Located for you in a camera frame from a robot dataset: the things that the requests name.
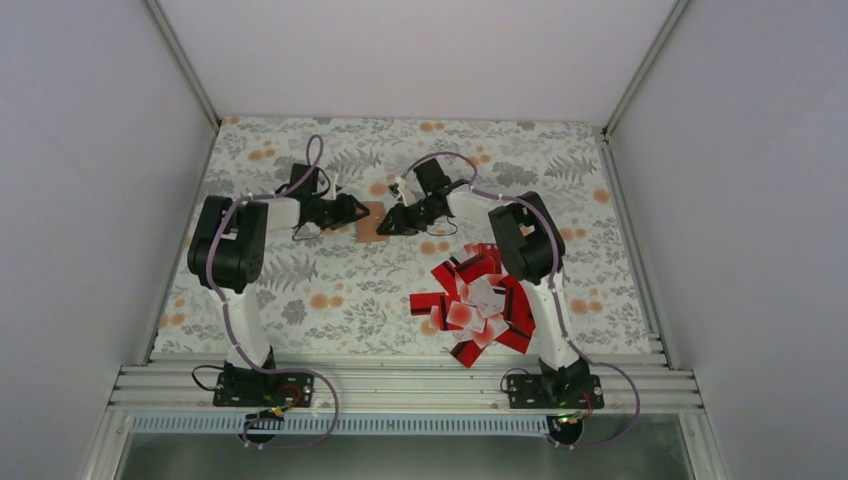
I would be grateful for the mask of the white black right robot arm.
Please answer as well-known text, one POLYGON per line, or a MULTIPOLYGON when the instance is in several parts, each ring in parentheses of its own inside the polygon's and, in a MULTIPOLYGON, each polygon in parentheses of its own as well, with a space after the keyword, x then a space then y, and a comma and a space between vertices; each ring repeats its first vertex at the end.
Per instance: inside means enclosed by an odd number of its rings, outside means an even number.
POLYGON ((564 278, 565 245, 538 193, 515 197, 460 186, 410 205, 396 204, 376 232, 408 236, 425 231, 441 217, 482 216, 489 220, 502 265, 529 301, 538 332, 543 397, 552 406, 565 407, 578 397, 590 370, 588 362, 567 344, 568 322, 557 293, 564 278))

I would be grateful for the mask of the red card with gold print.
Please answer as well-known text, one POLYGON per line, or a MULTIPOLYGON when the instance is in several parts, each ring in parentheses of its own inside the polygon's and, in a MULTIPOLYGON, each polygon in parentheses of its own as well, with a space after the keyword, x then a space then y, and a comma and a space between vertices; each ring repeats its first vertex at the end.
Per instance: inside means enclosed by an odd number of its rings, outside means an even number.
POLYGON ((490 258, 497 268, 502 266, 500 251, 494 243, 468 243, 464 246, 467 253, 482 254, 490 258))

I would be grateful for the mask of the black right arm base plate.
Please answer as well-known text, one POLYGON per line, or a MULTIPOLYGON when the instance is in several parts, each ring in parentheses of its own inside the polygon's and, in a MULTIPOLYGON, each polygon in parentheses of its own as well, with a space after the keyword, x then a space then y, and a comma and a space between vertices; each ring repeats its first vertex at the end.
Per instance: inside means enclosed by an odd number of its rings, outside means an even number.
POLYGON ((605 399, 600 379, 588 375, 567 386, 554 386, 541 374, 513 373, 502 381, 512 409, 604 409, 605 399))

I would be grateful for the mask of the red black striped card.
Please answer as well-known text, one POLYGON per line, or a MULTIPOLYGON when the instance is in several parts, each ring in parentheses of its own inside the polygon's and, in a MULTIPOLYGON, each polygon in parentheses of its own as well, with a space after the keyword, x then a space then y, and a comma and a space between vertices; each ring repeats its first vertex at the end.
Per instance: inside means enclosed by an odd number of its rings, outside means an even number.
POLYGON ((460 297, 462 288, 473 281, 470 268, 470 258, 459 261, 451 257, 433 268, 431 275, 447 295, 460 297))

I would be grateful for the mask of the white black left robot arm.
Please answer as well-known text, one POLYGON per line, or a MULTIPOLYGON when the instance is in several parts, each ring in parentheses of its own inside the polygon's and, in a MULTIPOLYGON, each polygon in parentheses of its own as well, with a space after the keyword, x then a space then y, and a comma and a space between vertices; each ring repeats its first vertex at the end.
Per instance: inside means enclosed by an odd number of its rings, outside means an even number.
POLYGON ((276 371, 273 347, 261 325, 255 283, 263 271, 269 227, 313 224, 336 230, 365 219, 370 210, 349 194, 322 198, 210 195, 202 204, 187 256, 190 273, 222 305, 233 351, 213 391, 227 401, 263 405, 287 390, 288 373, 276 371))

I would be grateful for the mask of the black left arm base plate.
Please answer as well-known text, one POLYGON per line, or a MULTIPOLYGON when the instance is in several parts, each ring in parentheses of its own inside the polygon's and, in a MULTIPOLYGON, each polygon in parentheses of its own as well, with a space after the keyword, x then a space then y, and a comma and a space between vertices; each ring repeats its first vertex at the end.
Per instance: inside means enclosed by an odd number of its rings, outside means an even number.
POLYGON ((218 376, 212 404, 216 407, 302 407, 311 405, 315 376, 307 373, 268 375, 247 369, 218 376))

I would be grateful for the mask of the tan leather card holder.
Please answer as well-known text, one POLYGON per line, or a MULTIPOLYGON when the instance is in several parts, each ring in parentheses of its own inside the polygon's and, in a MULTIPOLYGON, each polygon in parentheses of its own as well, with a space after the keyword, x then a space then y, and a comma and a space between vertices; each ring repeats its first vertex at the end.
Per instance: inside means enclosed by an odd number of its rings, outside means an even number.
POLYGON ((358 243, 383 242, 387 236, 377 232, 377 228, 386 216, 386 208, 383 202, 368 201, 364 203, 369 213, 366 217, 356 222, 356 240, 358 243))

